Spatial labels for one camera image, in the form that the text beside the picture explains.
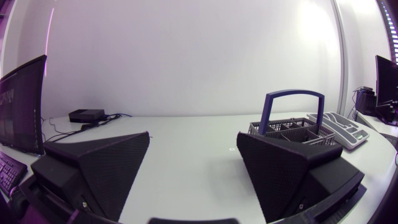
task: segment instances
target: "wire basket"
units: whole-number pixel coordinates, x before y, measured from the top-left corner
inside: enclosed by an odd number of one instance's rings
[[[311,145],[332,145],[335,139],[333,131],[320,126],[306,118],[292,118],[270,121],[267,132],[259,133],[260,122],[251,122],[249,134],[270,138],[284,139]]]
[[[293,94],[309,94],[319,97],[318,114],[320,114],[320,116],[317,118],[316,123],[307,118],[290,118],[269,121],[272,100],[276,97]],[[282,90],[268,93],[264,110],[262,112],[261,122],[251,122],[249,126],[249,134],[284,139],[293,142],[302,142],[304,144],[311,145],[332,145],[335,139],[334,132],[321,125],[324,99],[325,97],[322,94],[308,90]]]

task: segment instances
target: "monitor screen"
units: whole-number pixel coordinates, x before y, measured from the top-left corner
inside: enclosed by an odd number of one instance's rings
[[[0,142],[25,152],[44,154],[40,103],[43,55],[0,79]]]
[[[398,100],[398,65],[376,56],[377,67],[377,105],[386,105]]]

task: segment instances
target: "black keyboard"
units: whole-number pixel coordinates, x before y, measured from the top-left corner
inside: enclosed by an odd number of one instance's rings
[[[27,166],[0,152],[0,189],[8,197],[27,172]]]

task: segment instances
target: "blue handle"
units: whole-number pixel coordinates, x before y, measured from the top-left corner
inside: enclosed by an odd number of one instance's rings
[[[262,110],[261,122],[259,127],[259,133],[265,134],[267,132],[267,124],[269,121],[269,115],[271,114],[271,107],[274,98],[280,96],[294,95],[294,94],[307,94],[319,97],[318,103],[318,114],[317,114],[317,125],[321,126],[323,119],[323,106],[325,104],[325,96],[310,90],[281,90],[272,93],[267,93],[266,102],[264,103],[264,109]]]

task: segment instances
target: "desk surface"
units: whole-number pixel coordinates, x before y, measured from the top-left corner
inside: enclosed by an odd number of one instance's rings
[[[398,138],[398,127],[384,124],[379,118],[363,115],[358,111],[358,116],[371,128],[376,130],[378,133],[390,137],[392,139]]]
[[[271,120],[306,117],[306,113],[272,114]],[[147,154],[121,214],[122,223],[146,223],[151,217],[206,220],[234,217],[240,223],[265,223],[260,204],[236,147],[238,132],[261,115],[182,118],[121,118],[106,126],[62,139],[78,142],[148,131]],[[67,118],[52,120],[57,130],[80,128]],[[395,149],[384,137],[359,124],[370,137],[342,157],[365,173],[368,189],[343,223],[366,223],[382,200],[396,169]],[[48,121],[47,138],[56,134]],[[29,165],[37,158],[2,147]]]

